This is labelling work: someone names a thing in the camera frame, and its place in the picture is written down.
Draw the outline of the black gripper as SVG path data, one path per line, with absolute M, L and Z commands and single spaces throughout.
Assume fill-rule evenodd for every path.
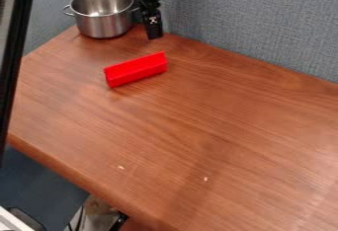
M 148 39 L 159 39 L 164 34 L 163 18 L 160 11 L 162 4 L 159 2 L 150 3 L 154 1 L 160 0 L 144 0 L 142 2 L 142 18 Z

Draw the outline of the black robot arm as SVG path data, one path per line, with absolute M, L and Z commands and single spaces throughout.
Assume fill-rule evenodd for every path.
M 140 0 L 148 39 L 163 36 L 160 0 Z M 0 164 L 33 0 L 0 0 Z

